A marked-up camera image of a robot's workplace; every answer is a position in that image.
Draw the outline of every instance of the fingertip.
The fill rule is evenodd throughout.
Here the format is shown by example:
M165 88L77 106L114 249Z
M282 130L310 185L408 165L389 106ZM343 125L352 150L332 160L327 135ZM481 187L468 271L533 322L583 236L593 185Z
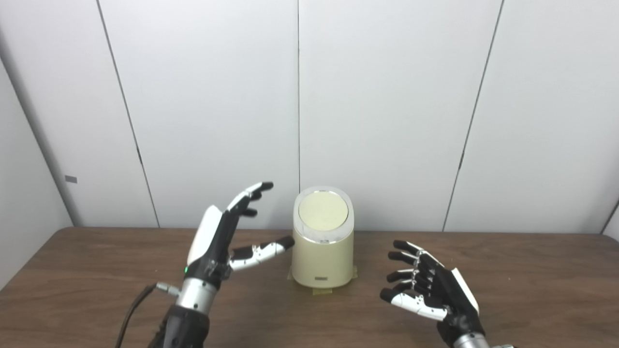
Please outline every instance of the fingertip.
M277 244L282 245L284 247L284 250L288 250L295 245L295 239L292 238L292 236L286 236L286 237L280 238L276 240L275 242Z
M389 289L389 288L383 288L381 290L381 299L385 302L389 302L391 303L391 301L393 301L394 297L398 296L400 293L393 290L393 289Z
M401 260L402 259L402 253L399 251L390 251L389 254L387 254L387 257L390 260Z
M406 241L403 240L394 240L393 241L393 247L394 248L398 248L398 249L404 249L408 246L409 244Z
M261 191L267 191L272 188L273 188L273 181L265 181L262 183L262 186L260 186Z

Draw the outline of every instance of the wooden table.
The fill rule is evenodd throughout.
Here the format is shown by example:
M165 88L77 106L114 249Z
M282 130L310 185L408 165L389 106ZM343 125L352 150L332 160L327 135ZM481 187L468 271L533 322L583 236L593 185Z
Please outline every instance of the wooden table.
M194 230L68 228L0 292L0 347L113 347L145 285L180 285ZM238 231L233 247L286 231ZM600 235L357 232L358 279L330 295L287 280L290 253L234 273L210 314L207 347L446 347L431 320L379 299L393 239L457 266L491 344L619 347L619 243ZM172 298L154 292L123 347L145 347Z

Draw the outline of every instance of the black fingertip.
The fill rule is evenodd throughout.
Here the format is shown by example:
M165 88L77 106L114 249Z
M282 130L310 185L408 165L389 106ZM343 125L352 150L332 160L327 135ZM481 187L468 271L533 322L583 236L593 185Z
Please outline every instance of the black fingertip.
M389 288L384 288L381 290L381 299L385 302L391 303L394 297L398 296L400 293Z
M267 191L273 188L273 182L272 181L265 181L262 183L262 186L260 186L260 191Z
M393 247L397 248L397 249L406 249L408 248L409 244L403 240L394 240L393 241Z
M257 201L258 199L261 199L261 198L262 198L262 193L258 191L258 192L254 192L251 194L250 200Z
M248 216L248 217L254 217L258 215L258 211L252 208L247 208L241 215Z
M400 275L397 272L393 272L387 275L387 281L393 283L400 280Z
M390 251L387 257L390 260L402 261L402 253L399 251Z
M295 245L295 239L292 236L286 236L275 241L277 244L284 247L285 250L292 248Z

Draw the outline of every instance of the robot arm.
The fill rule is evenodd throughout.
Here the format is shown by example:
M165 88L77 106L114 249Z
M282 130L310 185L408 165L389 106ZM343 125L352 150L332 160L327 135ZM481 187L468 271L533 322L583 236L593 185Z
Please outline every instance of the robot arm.
M383 289L381 299L420 316L437 321L443 341L451 348L490 348L479 321L479 305L457 268L447 270L423 248L396 240L389 259L414 268L387 275L388 282L400 281L393 289ZM418 295L409 295L412 290ZM496 348L514 348L497 346Z
M273 183L257 183L238 194L225 211L215 206L206 210L189 250L183 287L149 347L202 347L209 333L209 311L222 281L232 270L260 264L294 245L292 237L284 237L236 249L232 257L228 254L239 218L258 213L248 207L250 201L260 199L272 187Z

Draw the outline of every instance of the tape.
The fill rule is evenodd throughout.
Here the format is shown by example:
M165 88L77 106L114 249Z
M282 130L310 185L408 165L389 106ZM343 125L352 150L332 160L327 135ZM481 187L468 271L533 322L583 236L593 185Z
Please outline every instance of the tape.
M316 295L329 295L333 294L333 289L311 289L311 294Z

